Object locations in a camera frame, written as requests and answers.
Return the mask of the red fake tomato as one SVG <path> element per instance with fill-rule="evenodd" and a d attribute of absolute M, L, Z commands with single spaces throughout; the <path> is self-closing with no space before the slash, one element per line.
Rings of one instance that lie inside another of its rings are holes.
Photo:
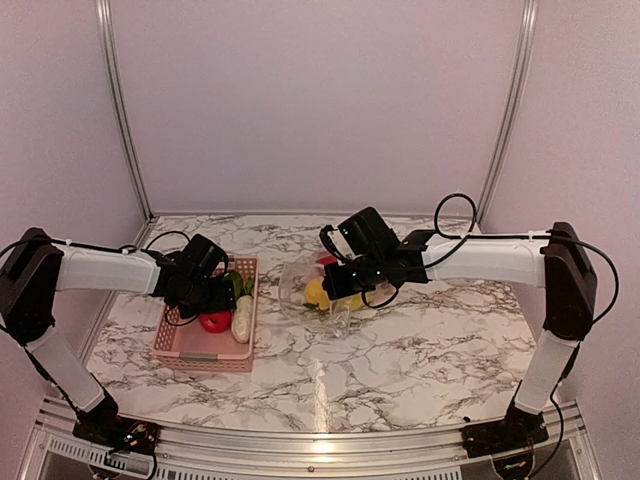
<path fill-rule="evenodd" d="M 212 334 L 220 334 L 230 329 L 233 314 L 231 311 L 202 313 L 198 317 L 201 327 Z"/>

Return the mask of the clear zip top bag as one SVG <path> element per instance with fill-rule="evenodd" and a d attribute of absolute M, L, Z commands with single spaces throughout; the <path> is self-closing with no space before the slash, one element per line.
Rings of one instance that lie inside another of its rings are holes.
<path fill-rule="evenodd" d="M 330 300 L 324 290 L 324 267 L 338 260 L 322 251 L 285 262 L 278 284 L 278 300 L 284 316 L 318 334 L 343 337 L 356 322 L 356 313 L 367 305 L 361 294 Z"/>

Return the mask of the pale green fake cabbage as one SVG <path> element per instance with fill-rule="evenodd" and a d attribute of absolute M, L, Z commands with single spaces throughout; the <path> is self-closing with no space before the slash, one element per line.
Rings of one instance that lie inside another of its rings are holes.
<path fill-rule="evenodd" d="M 236 301 L 232 316 L 231 334 L 239 343 L 248 343 L 251 335 L 253 297 L 243 295 Z"/>

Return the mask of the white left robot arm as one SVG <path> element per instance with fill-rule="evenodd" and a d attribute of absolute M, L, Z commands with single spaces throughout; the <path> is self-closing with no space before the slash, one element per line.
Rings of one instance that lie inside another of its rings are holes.
<path fill-rule="evenodd" d="M 163 253 L 56 239 L 32 227 L 1 251 L 1 328 L 71 407 L 76 437 L 150 449 L 157 425 L 121 414 L 61 329 L 59 299 L 77 291 L 133 293 L 161 300 L 188 323 L 234 307 L 233 283 L 216 271 L 229 264 L 223 248 L 200 234 Z"/>

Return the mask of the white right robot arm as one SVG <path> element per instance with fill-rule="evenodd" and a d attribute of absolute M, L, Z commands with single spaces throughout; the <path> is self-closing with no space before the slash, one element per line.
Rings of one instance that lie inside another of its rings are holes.
<path fill-rule="evenodd" d="M 319 239 L 334 262 L 324 268 L 323 288 L 330 300 L 365 298 L 380 284 L 398 291 L 406 284 L 472 280 L 505 283 L 522 294 L 532 292 L 542 306 L 521 301 L 527 324 L 536 334 L 535 349 L 523 379 L 499 420 L 468 424 L 463 446 L 471 458 L 529 449 L 548 438 L 543 409 L 567 378 L 581 344 L 607 312 L 596 310 L 598 277 L 592 255 L 619 276 L 611 258 L 579 238 L 565 221 L 525 233 L 445 231 L 438 221 L 400 238 L 373 207 L 337 226 L 327 225 Z"/>

